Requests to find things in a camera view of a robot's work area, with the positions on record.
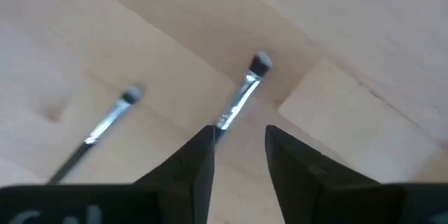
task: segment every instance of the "wooden plank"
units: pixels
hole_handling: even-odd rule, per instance
[[[45,48],[52,52],[48,63],[56,53],[69,53],[67,61],[59,60],[62,66],[57,66],[62,77],[70,80],[62,70],[71,67],[75,73],[87,72],[120,88],[141,84],[147,91],[143,103],[191,134],[216,119],[235,89],[223,74],[114,0],[1,3],[6,9],[4,22],[33,41],[26,49],[6,45],[15,48],[11,54]],[[38,71],[44,72],[40,76],[52,74],[43,67]],[[53,95],[60,89],[55,88]]]
[[[10,185],[16,183],[42,183],[43,179],[39,178],[32,172],[23,169],[20,166],[10,162],[9,160],[0,160],[0,184]]]
[[[92,127],[114,105],[121,89],[91,79],[73,96],[59,126],[63,140],[53,147],[57,159],[46,167],[56,168],[81,143]],[[67,183],[131,183],[165,161],[179,149],[188,133],[151,107],[138,103],[112,126],[67,177]]]
[[[448,0],[262,0],[364,85],[448,140]]]
[[[309,72],[279,112],[378,181],[448,179],[446,157],[434,159],[445,150],[327,60]]]
[[[240,83],[254,52],[275,65],[260,95],[280,105],[325,52],[260,0],[119,0]]]

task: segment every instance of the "wood grain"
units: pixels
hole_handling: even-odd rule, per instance
[[[12,174],[1,177],[3,186],[46,181],[121,90],[139,84],[145,98],[64,182],[134,181],[213,123],[237,87],[116,0],[0,6],[0,173]],[[254,99],[218,149],[210,223],[282,221],[265,161],[267,123],[343,162],[281,117],[272,100]]]
[[[224,73],[242,81],[255,52],[275,67],[263,89],[280,105],[324,50],[260,0],[119,0],[145,21]]]
[[[448,0],[262,0],[435,139],[448,135]]]
[[[380,182],[448,179],[447,159],[439,153],[445,150],[328,60],[309,72],[279,111]]]

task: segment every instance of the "light wood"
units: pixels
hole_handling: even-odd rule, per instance
[[[0,186],[44,183],[133,84],[65,183],[135,181],[214,123],[258,50],[274,68],[218,147],[210,223],[283,222],[268,124],[380,181],[446,181],[443,1],[0,0]]]
[[[326,59],[308,73],[279,111],[351,167],[380,182],[448,179],[447,151]],[[435,160],[439,152],[445,157]]]
[[[44,183],[129,84],[145,98],[64,182],[135,181],[213,123],[237,87],[116,0],[0,6],[3,186]],[[282,221],[265,161],[268,123],[344,162],[255,98],[218,149],[211,223]]]
[[[448,0],[262,0],[375,95],[448,141]]]

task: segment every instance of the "black handle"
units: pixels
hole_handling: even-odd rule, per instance
[[[47,185],[58,184],[93,146],[94,144],[81,144],[78,149],[71,154],[70,158],[56,171],[55,175],[50,178]]]

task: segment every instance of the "brush handle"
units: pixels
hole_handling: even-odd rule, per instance
[[[57,170],[55,175],[53,175],[47,182],[47,185],[58,184],[83,158],[83,156],[94,146],[94,144],[82,143],[70,156],[70,158],[65,161],[65,163]]]
[[[261,77],[251,71],[246,74],[243,84],[234,96],[226,112],[224,112],[218,119],[218,122],[216,123],[218,129],[226,130],[230,126],[230,124],[232,124],[233,120],[237,117],[247,99],[257,88],[258,84],[260,84],[261,80]]]

